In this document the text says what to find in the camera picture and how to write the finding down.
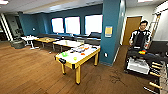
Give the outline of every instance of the ceiling light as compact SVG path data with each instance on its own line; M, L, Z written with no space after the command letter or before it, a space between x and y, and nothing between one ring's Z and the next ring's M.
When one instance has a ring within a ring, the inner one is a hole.
M8 1L0 0L0 4L6 5L6 4L8 4L8 3L9 3Z
M138 3L141 3L141 2L149 2L149 1L153 1L153 0L138 0Z

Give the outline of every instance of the desk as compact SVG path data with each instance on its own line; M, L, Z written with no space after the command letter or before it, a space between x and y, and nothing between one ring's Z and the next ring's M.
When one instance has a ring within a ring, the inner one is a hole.
M31 45L31 46L32 46L30 49L39 48L39 47L34 47L33 42L32 42L33 40L37 40L37 39L39 39L39 38L34 37L34 36L26 36L26 37L21 37L21 38L26 41L25 46L27 46L27 45Z
M49 37L44 37L44 38L36 39L36 41L42 42L43 48L45 46L44 43L50 43L50 42L57 41L57 40L59 40L59 39L54 39L54 38L49 38Z
M81 53L75 52L70 53L71 50L67 51L68 56L63 57L62 54L56 55L56 61L60 62L62 64L62 72L65 75L65 66L76 69L76 84L80 84L80 66L85 63L88 59L93 57L95 55L95 62L94 65L97 65L98 61L98 53L100 51L100 46L94 46L96 48L92 48L92 45L89 45L89 49L85 50L83 53L85 55L81 55Z
M61 52L62 52L62 46L78 47L82 43L81 42L77 42L77 41L71 41L71 40L60 40L60 41L53 42L53 48L54 48L54 44L60 45L61 46Z

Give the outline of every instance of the window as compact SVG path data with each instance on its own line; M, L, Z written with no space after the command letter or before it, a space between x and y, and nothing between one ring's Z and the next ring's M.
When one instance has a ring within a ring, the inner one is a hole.
M63 19L62 18L53 18L52 27L54 33L64 33L63 28Z
M85 16L85 33L102 32L103 15Z
M67 17L65 18L66 33L80 34L80 18Z

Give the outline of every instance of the white wall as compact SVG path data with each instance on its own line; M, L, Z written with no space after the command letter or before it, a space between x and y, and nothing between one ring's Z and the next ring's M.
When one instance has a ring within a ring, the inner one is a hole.
M168 9L168 1L156 8L155 13ZM168 41L168 10L162 11L153 41Z
M142 16L142 21L147 20L149 23L146 28L146 29L148 29L150 23L153 21L154 16L152 14L154 13L154 9L156 8L156 6L157 5L126 8L126 14L125 14L125 19L124 19L124 23L123 23L120 44L122 44L122 41L123 41L127 17Z

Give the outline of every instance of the yellow table leg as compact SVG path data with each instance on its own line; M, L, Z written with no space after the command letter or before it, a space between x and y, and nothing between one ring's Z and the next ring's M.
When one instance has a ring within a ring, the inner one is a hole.
M76 68L76 84L80 84L80 66Z
M62 72L63 72L64 75L66 74L65 73L65 65L64 64L62 64Z
M95 55L95 66L97 66L97 61L98 61L98 53Z

